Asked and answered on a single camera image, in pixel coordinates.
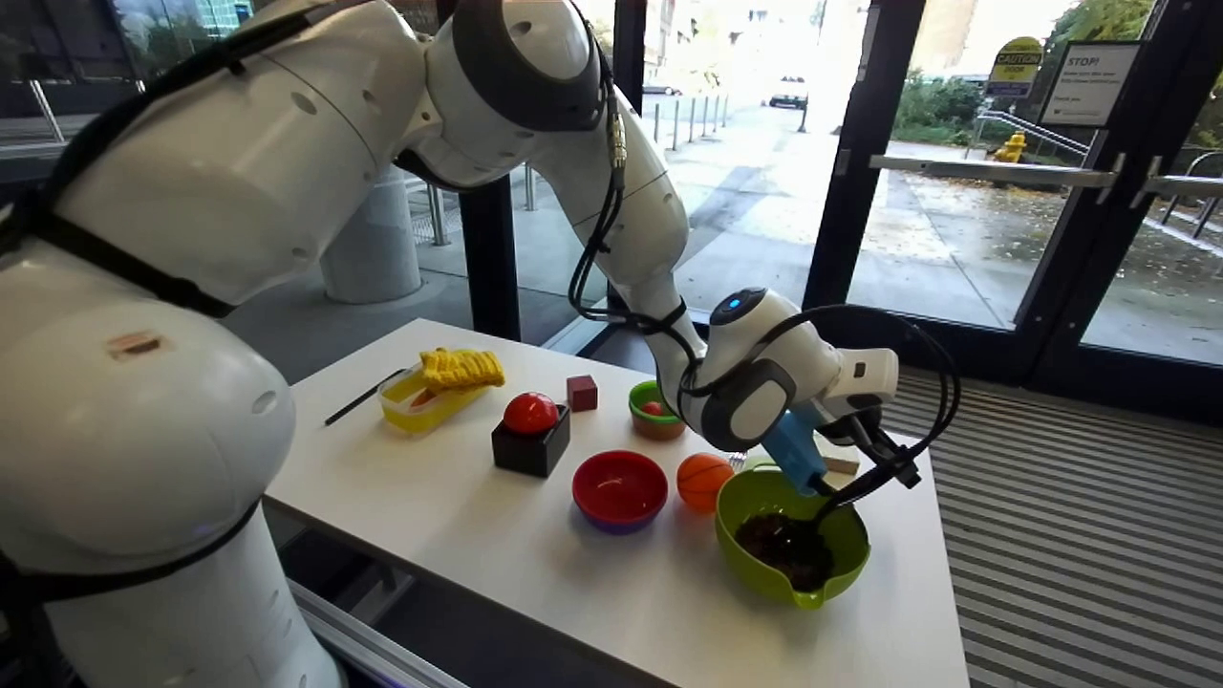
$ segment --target glass door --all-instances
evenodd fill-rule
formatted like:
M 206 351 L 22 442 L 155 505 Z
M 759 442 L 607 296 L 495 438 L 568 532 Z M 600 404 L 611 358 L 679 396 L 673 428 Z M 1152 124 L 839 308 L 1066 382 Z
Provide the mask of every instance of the glass door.
M 807 305 L 907 312 L 975 375 L 1223 418 L 1192 393 L 1223 382 L 1223 6 L 895 0 L 871 14 Z
M 642 124 L 687 210 L 690 316 L 741 285 L 803 303 L 863 23 L 863 0 L 648 3 Z
M 839 285 L 843 303 L 963 333 L 958 358 L 988 358 L 996 369 L 1037 358 L 1039 337 L 1019 330 L 1025 294 L 1058 216 L 1087 203 L 1081 191 L 1104 191 L 1118 172 L 1087 158 L 1108 133 L 1108 103 L 1094 109 L 1096 122 L 1072 124 L 1049 118 L 1047 103 L 1071 46 L 1087 38 L 1135 53 L 1152 0 L 1124 14 L 1116 6 L 926 3 L 895 122 L 871 151 L 876 198 L 853 277 Z
M 1223 365 L 1223 72 L 1081 344 Z

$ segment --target tree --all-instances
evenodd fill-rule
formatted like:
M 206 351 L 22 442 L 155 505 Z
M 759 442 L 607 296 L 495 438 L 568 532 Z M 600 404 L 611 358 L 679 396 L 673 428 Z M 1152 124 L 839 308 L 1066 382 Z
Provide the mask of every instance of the tree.
M 126 34 L 126 49 L 143 81 L 160 76 L 165 67 L 186 61 L 189 53 L 212 40 L 193 19 L 189 3 L 178 0 L 117 6 L 117 23 Z
M 1081 0 L 1076 6 L 1061 12 L 1044 40 L 1044 65 L 1030 84 L 1030 103 L 1044 103 L 1054 65 L 1061 65 L 1071 40 L 1116 40 L 1116 38 L 1144 38 L 1152 0 Z M 1202 103 L 1189 146 L 1214 149 L 1223 146 L 1223 76 Z
M 895 109 L 895 124 L 966 130 L 978 113 L 978 99 L 980 86 L 975 81 L 913 72 Z

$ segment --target metal rail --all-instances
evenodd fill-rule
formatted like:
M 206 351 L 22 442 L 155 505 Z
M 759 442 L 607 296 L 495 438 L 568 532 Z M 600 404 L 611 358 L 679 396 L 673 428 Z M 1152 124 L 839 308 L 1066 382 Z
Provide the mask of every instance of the metal rail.
M 1025 186 L 1101 186 L 1096 203 L 1104 203 L 1124 167 L 1124 158 L 1116 158 L 1108 172 L 1072 167 L 1072 165 L 996 165 L 996 161 L 930 161 L 930 158 L 871 158 L 871 167 L 996 179 L 996 183 L 1025 183 Z
M 1207 186 L 1197 186 L 1197 183 L 1182 183 L 1182 179 L 1189 179 L 1189 177 L 1197 177 L 1197 167 L 1201 165 L 1207 165 L 1207 161 L 1214 161 L 1214 158 L 1223 158 L 1223 149 L 1207 149 L 1207 151 L 1201 151 L 1201 158 L 1192 158 L 1192 165 L 1183 167 L 1183 177 L 1146 177 L 1146 183 L 1158 183 L 1158 196 L 1170 196 L 1170 206 L 1163 210 L 1163 224 L 1170 224 L 1170 216 L 1172 216 L 1172 210 L 1177 210 L 1177 203 L 1182 203 L 1182 196 L 1211 196 L 1211 203 L 1207 203 L 1207 210 L 1197 216 L 1197 224 L 1192 224 L 1192 235 L 1201 235 L 1202 228 L 1207 228 L 1207 221 L 1214 216 L 1214 210 L 1217 210 L 1217 203 L 1223 203 L 1223 183 L 1217 183 L 1217 177 L 1207 177 L 1202 183 Z
M 66 141 L 0 141 L 2 161 L 57 161 L 67 146 Z
M 30 99 L 36 103 L 43 122 L 48 124 L 52 141 L 67 141 L 59 118 L 52 113 L 52 105 L 48 105 L 48 99 L 43 91 L 43 81 L 25 81 L 25 86 L 30 86 Z
M 987 109 L 987 105 L 980 105 L 978 118 L 1016 124 L 1016 130 L 1025 130 L 1025 133 L 1030 133 L 1030 137 L 1039 137 L 1039 141 L 1047 141 L 1047 146 L 1054 146 L 1054 149 L 1066 149 L 1066 151 L 1072 151 L 1072 158 L 1085 158 L 1085 151 L 1087 151 L 1085 141 L 1066 137 L 1066 133 L 1058 133 L 1058 130 L 1047 130 L 1047 124 L 1030 122 L 1030 118 L 1007 113 L 1007 109 Z
M 293 584 L 293 600 L 309 621 L 309 629 L 333 648 L 345 652 L 373 684 L 422 684 L 422 688 L 461 688 L 452 674 L 435 670 L 421 652 L 408 652 L 392 637 L 379 634 L 373 628 L 357 621 L 345 607 L 319 600 L 318 593 Z

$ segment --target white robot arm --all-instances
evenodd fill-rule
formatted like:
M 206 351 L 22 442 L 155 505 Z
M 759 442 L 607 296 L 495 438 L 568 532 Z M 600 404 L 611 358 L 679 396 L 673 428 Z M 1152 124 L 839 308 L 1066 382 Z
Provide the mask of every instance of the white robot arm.
M 896 387 L 774 294 L 684 312 L 684 203 L 568 0 L 461 0 L 435 38 L 383 0 L 275 6 L 95 118 L 0 216 L 0 607 L 84 684 L 333 688 L 256 502 L 293 434 L 287 382 L 212 316 L 309 268 L 373 177 L 540 167 L 621 294 L 679 418 L 807 467 L 843 419 L 886 479 Z

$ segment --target red cube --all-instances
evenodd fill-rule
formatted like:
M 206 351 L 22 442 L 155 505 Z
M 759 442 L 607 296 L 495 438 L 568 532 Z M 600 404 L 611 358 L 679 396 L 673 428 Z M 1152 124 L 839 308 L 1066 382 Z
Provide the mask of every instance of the red cube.
M 574 375 L 566 377 L 566 396 L 574 411 L 594 409 L 600 404 L 600 387 L 593 375 Z

